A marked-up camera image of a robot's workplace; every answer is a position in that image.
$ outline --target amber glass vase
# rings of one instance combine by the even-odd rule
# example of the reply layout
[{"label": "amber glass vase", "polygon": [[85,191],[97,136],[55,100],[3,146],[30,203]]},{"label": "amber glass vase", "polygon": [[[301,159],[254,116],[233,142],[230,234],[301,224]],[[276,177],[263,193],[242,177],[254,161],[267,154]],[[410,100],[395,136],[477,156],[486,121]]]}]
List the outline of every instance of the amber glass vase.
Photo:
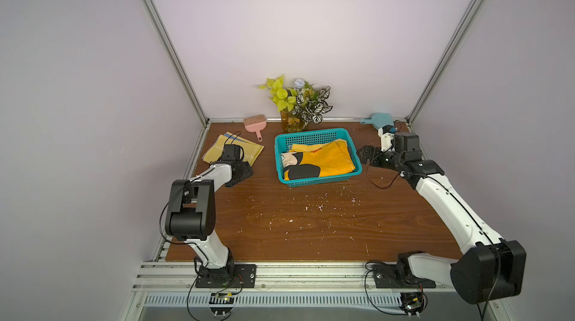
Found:
[{"label": "amber glass vase", "polygon": [[305,124],[304,119],[299,115],[292,115],[285,111],[280,111],[282,116],[282,127],[285,133],[306,131],[308,126]]}]

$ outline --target blue dustpan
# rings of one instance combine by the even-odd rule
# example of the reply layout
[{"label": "blue dustpan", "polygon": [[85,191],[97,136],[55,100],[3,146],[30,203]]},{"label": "blue dustpan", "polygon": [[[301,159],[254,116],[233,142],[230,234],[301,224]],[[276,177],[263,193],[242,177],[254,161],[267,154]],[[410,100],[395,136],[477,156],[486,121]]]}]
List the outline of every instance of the blue dustpan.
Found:
[{"label": "blue dustpan", "polygon": [[370,123],[376,128],[376,130],[381,129],[386,125],[394,126],[392,116],[386,113],[375,113],[371,115],[371,118],[363,118],[359,120],[359,122],[363,124]]}]

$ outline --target teal plastic basket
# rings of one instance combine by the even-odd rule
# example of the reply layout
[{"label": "teal plastic basket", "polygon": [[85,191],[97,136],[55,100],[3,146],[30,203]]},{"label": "teal plastic basket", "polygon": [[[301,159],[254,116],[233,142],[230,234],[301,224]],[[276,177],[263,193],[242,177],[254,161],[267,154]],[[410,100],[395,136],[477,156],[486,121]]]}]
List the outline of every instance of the teal plastic basket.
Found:
[{"label": "teal plastic basket", "polygon": [[[351,160],[353,161],[355,166],[354,171],[343,175],[310,177],[307,179],[298,179],[298,180],[284,180],[282,153],[288,152],[293,144],[303,144],[303,145],[325,144],[332,142],[337,138],[341,138],[347,141],[349,155],[351,156]],[[314,185],[317,183],[344,181],[348,180],[352,176],[361,174],[362,171],[361,163],[359,162],[359,158],[356,154],[354,142],[351,140],[349,132],[347,132],[347,130],[345,129],[339,128],[339,129],[327,129],[327,130],[281,134],[276,137],[276,144],[274,146],[274,149],[276,151],[276,167],[278,170],[278,178],[281,182],[289,185],[291,188],[296,186]]]}]

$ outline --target white flower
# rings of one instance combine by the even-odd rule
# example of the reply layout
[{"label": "white flower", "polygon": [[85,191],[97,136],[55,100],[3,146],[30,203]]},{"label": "white flower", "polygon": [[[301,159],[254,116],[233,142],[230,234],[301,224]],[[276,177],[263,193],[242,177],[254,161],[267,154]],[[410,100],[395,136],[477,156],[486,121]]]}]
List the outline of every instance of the white flower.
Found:
[{"label": "white flower", "polygon": [[305,86],[305,81],[303,79],[297,78],[296,81],[293,83],[294,88],[300,89]]}]

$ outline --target artificial plant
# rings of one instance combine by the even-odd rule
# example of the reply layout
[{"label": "artificial plant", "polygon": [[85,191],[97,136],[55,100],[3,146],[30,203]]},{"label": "artificial plant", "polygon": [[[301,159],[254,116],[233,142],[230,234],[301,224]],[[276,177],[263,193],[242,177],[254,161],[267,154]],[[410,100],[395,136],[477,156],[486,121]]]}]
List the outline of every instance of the artificial plant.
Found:
[{"label": "artificial plant", "polygon": [[333,109],[333,106],[327,105],[326,102],[330,91],[331,88],[329,86],[316,91],[312,88],[312,85],[305,82],[304,87],[296,95],[296,104],[291,114],[301,115],[306,123],[320,123],[323,120],[321,114]]},{"label": "artificial plant", "polygon": [[291,112],[296,105],[297,90],[294,88],[284,88],[284,76],[281,75],[276,79],[267,79],[264,85],[258,86],[259,89],[268,89],[273,101],[278,107],[278,111]]}]

